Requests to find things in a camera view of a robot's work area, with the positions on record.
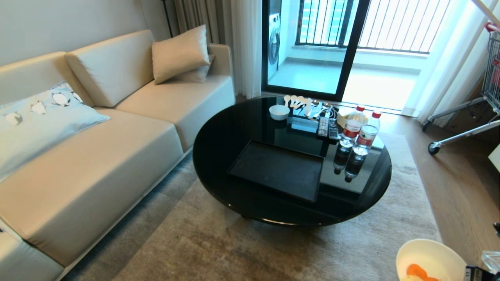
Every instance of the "black glass table top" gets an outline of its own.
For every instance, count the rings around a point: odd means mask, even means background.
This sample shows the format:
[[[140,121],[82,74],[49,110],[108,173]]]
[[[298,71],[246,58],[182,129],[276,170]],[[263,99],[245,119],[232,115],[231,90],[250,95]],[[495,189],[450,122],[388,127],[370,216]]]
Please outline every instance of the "black glass table top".
[[[283,105],[283,98],[235,104],[201,128],[193,146],[193,162],[201,183],[213,197],[242,216],[264,223],[326,226],[356,217],[384,195],[392,165],[378,136],[359,175],[346,182],[344,171],[334,173],[336,141],[318,138],[315,121],[292,115],[284,121],[271,119],[269,107],[276,104]],[[250,140],[323,157],[316,201],[299,200],[228,174]]]

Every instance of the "metal railing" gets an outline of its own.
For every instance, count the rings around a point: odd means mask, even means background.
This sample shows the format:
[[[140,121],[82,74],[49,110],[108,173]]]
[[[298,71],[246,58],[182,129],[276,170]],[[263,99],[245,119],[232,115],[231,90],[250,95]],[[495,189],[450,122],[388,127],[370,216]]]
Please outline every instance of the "metal railing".
[[[300,0],[296,45],[346,48],[359,1]],[[358,48],[429,54],[450,1],[371,0]]]

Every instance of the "balcony floor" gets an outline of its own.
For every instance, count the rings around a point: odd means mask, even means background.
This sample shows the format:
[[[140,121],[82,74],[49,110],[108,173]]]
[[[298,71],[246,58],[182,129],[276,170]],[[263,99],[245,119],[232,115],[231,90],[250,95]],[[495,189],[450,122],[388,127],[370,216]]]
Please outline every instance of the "balcony floor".
[[[268,84],[334,94],[341,67],[285,61]],[[402,110],[418,74],[353,67],[343,102]]]

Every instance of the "light blue pillow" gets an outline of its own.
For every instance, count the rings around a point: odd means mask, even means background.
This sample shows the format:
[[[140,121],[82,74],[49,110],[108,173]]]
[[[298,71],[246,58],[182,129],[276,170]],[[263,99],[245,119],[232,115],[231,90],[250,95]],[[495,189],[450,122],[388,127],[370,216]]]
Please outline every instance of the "light blue pillow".
[[[109,119],[83,104],[66,81],[0,105],[0,182],[63,140]]]

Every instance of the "shopping cart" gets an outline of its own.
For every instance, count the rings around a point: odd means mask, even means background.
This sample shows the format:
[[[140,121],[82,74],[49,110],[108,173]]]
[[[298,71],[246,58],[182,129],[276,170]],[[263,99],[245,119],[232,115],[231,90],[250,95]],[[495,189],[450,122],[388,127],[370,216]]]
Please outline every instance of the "shopping cart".
[[[459,110],[468,108],[472,105],[488,102],[493,111],[496,113],[496,116],[493,117],[487,124],[479,126],[477,128],[468,130],[466,132],[454,135],[447,139],[443,139],[440,141],[431,142],[428,146],[429,153],[431,155],[435,155],[439,152],[440,148],[442,148],[445,144],[454,142],[456,140],[470,137],[473,135],[477,135],[481,132],[487,131],[489,129],[500,126],[500,119],[495,120],[498,116],[500,116],[500,24],[498,24],[498,19],[496,19],[493,14],[486,8],[482,3],[478,4],[477,1],[474,0],[474,3],[478,5],[478,7],[494,22],[497,24],[493,24],[488,22],[485,24],[486,30],[489,32],[489,41],[488,41],[488,63],[486,65],[486,73],[484,77],[484,82],[482,84],[481,89],[481,97],[475,98],[471,101],[464,102],[454,108],[443,111],[439,114],[435,114],[430,116],[427,121],[423,124],[422,131],[426,131],[427,127],[434,122],[435,119],[446,116],[448,114],[452,114]]]

